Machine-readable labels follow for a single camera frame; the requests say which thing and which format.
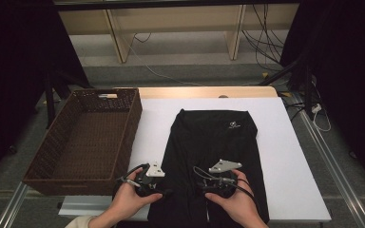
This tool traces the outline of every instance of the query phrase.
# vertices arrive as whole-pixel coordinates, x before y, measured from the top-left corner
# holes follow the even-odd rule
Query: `metal frame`
[[[293,100],[295,103],[302,102],[301,98],[297,93],[294,94]],[[307,130],[309,131],[313,141],[315,142],[318,152],[321,155],[321,158],[324,160],[327,165],[328,171],[336,183],[336,186],[345,200],[346,204],[349,207],[352,216],[355,219],[358,227],[365,227],[365,208],[363,203],[358,198],[354,188],[348,182],[345,174],[342,172],[336,158],[334,157],[330,147],[325,142],[321,133],[318,129],[313,125],[313,121],[308,118],[306,112],[304,110],[301,111],[301,119],[303,120]]]
[[[22,206],[23,200],[29,190],[29,187],[22,182],[17,185],[13,196],[11,197],[5,211],[2,213],[0,218],[0,228],[11,227],[16,218],[17,212]]]
[[[17,3],[22,7],[37,9],[55,8],[59,11],[73,10],[114,10],[139,8],[172,8],[172,7],[201,7],[201,6],[232,6],[253,4],[283,4],[299,3],[300,0],[112,0],[105,2],[56,2],[54,5],[38,3]]]

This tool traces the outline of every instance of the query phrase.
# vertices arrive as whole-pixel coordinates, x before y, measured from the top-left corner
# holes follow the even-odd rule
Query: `white table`
[[[176,115],[185,110],[248,110],[259,133],[257,142],[271,221],[331,220],[283,103],[270,98],[142,99],[143,113],[132,147],[129,168],[162,162]],[[99,215],[111,197],[67,196],[59,215]],[[132,220],[147,220],[149,206]]]

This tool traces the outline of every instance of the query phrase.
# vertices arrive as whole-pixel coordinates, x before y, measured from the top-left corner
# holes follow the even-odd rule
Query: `white cable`
[[[152,68],[150,68],[145,62],[144,60],[141,59],[141,57],[139,57],[139,55],[136,53],[136,51],[132,48],[132,46],[126,41],[126,39],[124,38],[124,36],[122,36],[123,39],[124,39],[124,42],[128,45],[129,49],[132,51],[132,53],[136,56],[136,58],[138,58],[138,60],[150,71],[152,72],[154,75],[157,75],[159,77],[162,77],[162,78],[166,78],[166,79],[169,79],[169,80],[172,80],[172,81],[175,81],[177,83],[181,83],[183,85],[193,85],[193,86],[206,86],[206,85],[201,85],[201,84],[196,84],[196,83],[186,83],[186,82],[183,82],[183,81],[180,81],[180,80],[177,80],[177,79],[174,79],[170,76],[167,76],[167,75],[162,75],[162,74],[159,74],[157,72],[155,72]],[[246,84],[242,84],[242,85],[238,85],[238,86],[248,86],[248,85],[258,85],[259,83],[246,83]]]
[[[208,180],[218,180],[219,178],[217,178],[217,177],[215,177],[215,176],[212,176],[212,175],[210,175],[210,174],[208,174],[208,173],[206,173],[205,171],[203,171],[202,169],[200,169],[199,167],[197,167],[197,166],[194,166],[193,167],[193,169],[194,169],[194,173],[196,173],[198,176],[200,176],[201,178],[203,178],[203,179],[208,179]],[[197,171],[197,169],[198,170],[200,170],[201,172],[203,172],[203,174],[205,174],[205,175],[202,175],[202,174],[200,174],[198,171]]]
[[[317,111],[317,112],[314,114],[314,119],[313,119],[313,124],[314,124],[314,126],[315,126],[318,130],[320,130],[320,131],[324,131],[324,132],[328,132],[328,131],[330,131],[330,130],[331,130],[331,123],[330,123],[330,119],[328,118],[328,114],[327,114],[326,112],[325,112],[325,115],[326,115],[326,117],[327,117],[327,122],[328,122],[328,125],[329,125],[328,129],[322,129],[321,127],[319,127],[319,126],[317,125],[317,123],[316,123],[316,117],[317,117],[318,112],[319,112],[319,111]]]

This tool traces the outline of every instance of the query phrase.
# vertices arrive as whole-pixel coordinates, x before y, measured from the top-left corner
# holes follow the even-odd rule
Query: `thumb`
[[[162,197],[163,197],[162,194],[155,193],[155,194],[152,194],[150,196],[142,198],[142,201],[143,201],[144,204],[149,204],[149,203],[152,203],[152,202],[155,202],[155,201],[161,199]]]
[[[217,203],[220,206],[224,205],[225,202],[225,198],[220,197],[219,195],[213,194],[213,193],[206,193],[205,197],[208,198],[209,200]]]

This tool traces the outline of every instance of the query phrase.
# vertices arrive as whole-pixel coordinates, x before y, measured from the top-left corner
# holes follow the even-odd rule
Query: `handheld controller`
[[[240,167],[242,167],[240,163],[220,160],[209,168],[209,173],[213,175],[200,175],[203,180],[198,182],[198,187],[203,193],[215,193],[223,198],[230,198],[236,191],[235,185],[237,185],[237,176],[231,170]]]
[[[140,197],[147,197],[153,193],[162,193],[156,190],[156,184],[165,176],[162,168],[154,162],[144,164],[143,169],[134,180],[136,194]]]

